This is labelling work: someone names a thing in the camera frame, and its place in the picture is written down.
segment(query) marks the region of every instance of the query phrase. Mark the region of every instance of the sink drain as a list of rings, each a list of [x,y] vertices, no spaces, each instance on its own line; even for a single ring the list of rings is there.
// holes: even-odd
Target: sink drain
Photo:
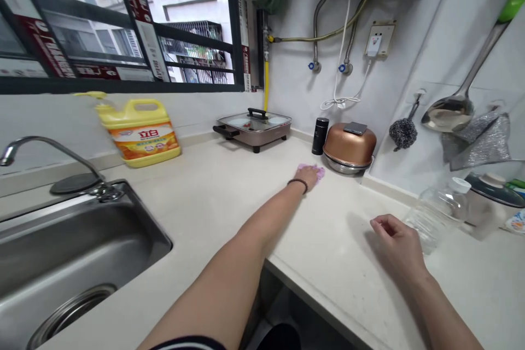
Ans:
[[[27,350],[34,350],[50,340],[115,291],[116,287],[112,284],[101,284],[84,291],[62,304],[33,334],[27,344]]]

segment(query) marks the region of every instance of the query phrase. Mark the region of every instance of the stainless steel bowl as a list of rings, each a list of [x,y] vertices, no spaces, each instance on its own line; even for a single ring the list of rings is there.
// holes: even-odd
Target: stainless steel bowl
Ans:
[[[368,167],[370,167],[370,164],[366,165],[366,166],[355,166],[355,165],[348,165],[348,164],[343,164],[337,160],[334,160],[332,159],[331,157],[327,156],[326,154],[324,154],[325,158],[326,158],[326,161],[328,163],[328,166],[330,168],[332,168],[332,170],[338,172],[338,173],[342,173],[344,175],[355,175],[361,171],[364,171],[365,169],[367,169]]]

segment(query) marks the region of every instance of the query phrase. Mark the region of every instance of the wall socket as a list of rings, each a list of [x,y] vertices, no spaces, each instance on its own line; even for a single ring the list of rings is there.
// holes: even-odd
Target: wall socket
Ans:
[[[390,41],[394,35],[395,27],[397,26],[396,20],[391,21],[374,21],[372,28],[370,29],[370,35],[368,37],[368,42],[374,36],[381,37],[381,45],[379,47],[379,52],[377,53],[378,58],[385,58],[388,56],[388,51],[390,49]]]

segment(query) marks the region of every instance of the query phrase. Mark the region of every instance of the stainless steel sink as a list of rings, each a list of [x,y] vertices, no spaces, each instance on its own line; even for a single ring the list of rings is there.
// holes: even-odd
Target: stainless steel sink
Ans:
[[[125,182],[0,219],[0,349],[32,350],[164,257],[172,243]]]

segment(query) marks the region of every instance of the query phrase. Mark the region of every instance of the copper rice cooker lid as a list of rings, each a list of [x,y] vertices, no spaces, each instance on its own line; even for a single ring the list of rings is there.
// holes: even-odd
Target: copper rice cooker lid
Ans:
[[[366,128],[362,135],[345,130],[347,125],[349,124],[336,123],[330,128],[323,152],[342,164],[368,166],[372,163],[372,153],[376,148],[376,135],[366,125],[357,124]]]

